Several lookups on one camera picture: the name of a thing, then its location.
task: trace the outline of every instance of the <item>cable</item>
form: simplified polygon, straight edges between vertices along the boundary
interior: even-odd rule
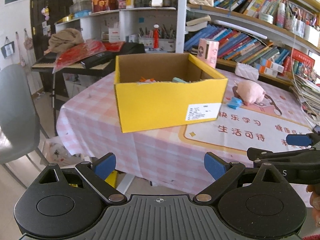
[[[305,103],[306,105],[309,107],[309,109],[313,112],[313,114],[316,116],[316,119],[317,119],[317,122],[320,121],[320,118],[319,118],[319,114],[317,114],[314,110],[314,108],[308,103],[308,101],[306,100],[306,98],[303,96],[303,93],[301,92],[300,88],[298,87],[297,85],[297,82],[296,82],[296,78],[295,78],[295,74],[293,72],[293,66],[292,66],[292,60],[293,60],[293,49],[294,49],[294,46],[295,46],[295,43],[296,43],[296,33],[294,32],[294,40],[293,40],[293,46],[292,46],[292,50],[291,50],[291,55],[290,55],[290,62],[291,62],[291,72],[292,72],[292,76],[293,76],[293,81],[294,81],[294,85],[295,85],[295,88],[298,90],[298,92],[300,93],[300,95],[302,96],[302,98],[305,100]]]

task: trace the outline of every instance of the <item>human hand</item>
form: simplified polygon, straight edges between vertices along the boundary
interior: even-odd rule
[[[312,217],[316,222],[316,227],[320,228],[320,195],[315,192],[313,185],[308,185],[306,191],[312,192],[310,197],[310,205],[313,206]]]

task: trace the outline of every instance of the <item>gray ribbed plate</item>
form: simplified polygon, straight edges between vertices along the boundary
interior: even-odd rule
[[[208,206],[188,196],[133,195],[120,206],[107,208],[91,229],[68,240],[249,240],[227,228]],[[287,240],[299,240],[296,235]],[[33,240],[23,236],[21,240]]]

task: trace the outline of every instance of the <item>gray chair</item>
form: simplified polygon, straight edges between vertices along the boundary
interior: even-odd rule
[[[6,163],[36,151],[45,165],[48,161],[38,148],[40,130],[49,138],[40,124],[23,68],[14,64],[0,71],[0,164],[24,188],[26,186],[6,166]]]

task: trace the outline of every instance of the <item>door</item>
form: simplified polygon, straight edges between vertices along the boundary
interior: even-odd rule
[[[36,59],[43,56],[44,51],[48,49],[49,36],[43,34],[42,23],[45,21],[44,15],[41,14],[42,8],[48,6],[49,20],[46,25],[51,26],[51,34],[55,33],[54,23],[69,14],[69,7],[72,0],[30,0],[30,20],[32,28],[32,39]],[[50,91],[52,88],[52,74],[40,73],[44,86],[44,91]],[[56,74],[56,94],[68,97],[67,89],[64,83],[62,73]]]

